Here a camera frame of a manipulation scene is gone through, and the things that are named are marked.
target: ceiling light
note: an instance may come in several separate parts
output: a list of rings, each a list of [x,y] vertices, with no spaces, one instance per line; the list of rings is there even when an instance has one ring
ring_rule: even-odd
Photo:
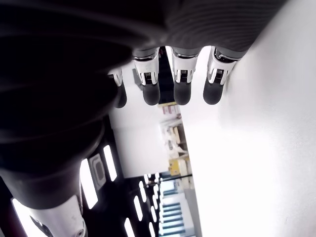
[[[152,207],[150,208],[150,210],[151,210],[151,212],[152,212],[152,216],[153,216],[154,222],[157,222],[157,216],[156,216],[154,207],[152,206]]]
[[[28,237],[47,237],[32,221],[28,209],[23,206],[17,199],[12,200],[15,212],[19,217],[21,225]]]
[[[128,237],[135,237],[129,218],[125,220],[124,227]]]
[[[136,213],[138,216],[138,220],[141,221],[143,219],[143,212],[142,212],[142,208],[140,207],[138,196],[135,196],[134,198],[134,205],[135,205]]]
[[[146,193],[145,193],[143,181],[140,181],[140,182],[139,182],[139,189],[140,189],[140,193],[141,193],[141,195],[142,195],[142,200],[143,200],[143,202],[146,202],[147,197],[146,197]]]
[[[145,184],[148,184],[149,180],[148,180],[147,174],[144,174],[144,179],[145,179]]]
[[[158,192],[156,189],[154,189],[155,198],[158,199]]]
[[[97,203],[98,197],[94,189],[94,184],[88,164],[88,160],[84,159],[80,166],[80,180],[84,192],[85,199],[87,200],[89,209]]]
[[[163,227],[162,227],[162,223],[159,223],[159,231],[160,234],[163,235]]]
[[[157,204],[155,195],[153,195],[153,202],[154,202],[154,207],[155,207],[155,209],[157,210],[157,209],[158,209],[158,204]]]
[[[103,151],[104,151],[105,161],[107,162],[111,181],[114,181],[118,175],[117,175],[117,171],[115,170],[110,146],[107,145],[105,148],[103,148]]]
[[[153,224],[151,222],[149,223],[149,231],[150,231],[150,235],[152,237],[156,237],[154,227],[153,227]]]

